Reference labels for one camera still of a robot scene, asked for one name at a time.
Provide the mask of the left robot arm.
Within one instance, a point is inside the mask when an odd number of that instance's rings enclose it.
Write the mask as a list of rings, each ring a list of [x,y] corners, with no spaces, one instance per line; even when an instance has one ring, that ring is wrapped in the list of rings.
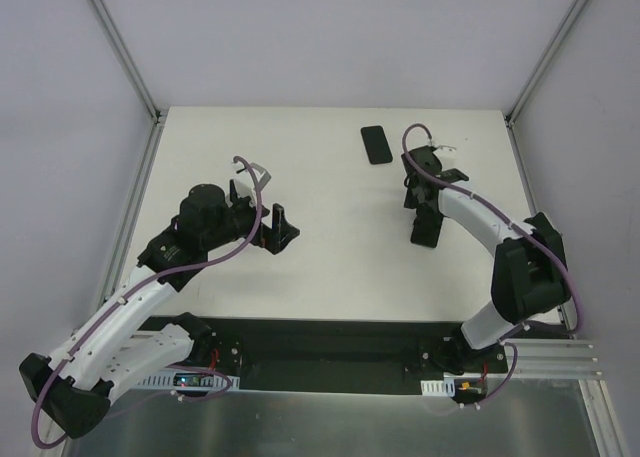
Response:
[[[210,251],[237,242],[273,255],[300,234],[279,204],[265,208],[258,189],[236,179],[223,190],[213,184],[191,188],[169,226],[139,255],[121,287],[65,343],[48,355],[29,354],[19,373],[35,407],[31,437],[46,414],[64,437],[93,430],[111,406],[144,377],[168,366],[202,367],[214,374],[216,348],[211,328],[189,312],[173,318],[149,340],[126,345],[132,334],[166,301],[177,296],[202,270],[220,261]]]

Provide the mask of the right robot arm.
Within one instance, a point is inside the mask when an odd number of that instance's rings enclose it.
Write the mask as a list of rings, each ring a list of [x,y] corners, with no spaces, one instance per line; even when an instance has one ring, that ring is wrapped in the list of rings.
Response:
[[[563,276],[566,259],[562,238],[547,217],[538,213],[513,222],[495,207],[479,201],[468,177],[445,170],[430,146],[402,156],[406,172],[404,207],[416,212],[410,241],[435,248],[446,218],[474,237],[493,258],[490,300],[463,322],[450,346],[452,364],[473,371],[517,325],[544,314],[571,297]]]

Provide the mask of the black smartphone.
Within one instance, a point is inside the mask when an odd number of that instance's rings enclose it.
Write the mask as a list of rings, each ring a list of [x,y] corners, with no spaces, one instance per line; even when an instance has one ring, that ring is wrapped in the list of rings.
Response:
[[[371,165],[385,165],[393,161],[389,142],[382,126],[362,127],[360,134]]]

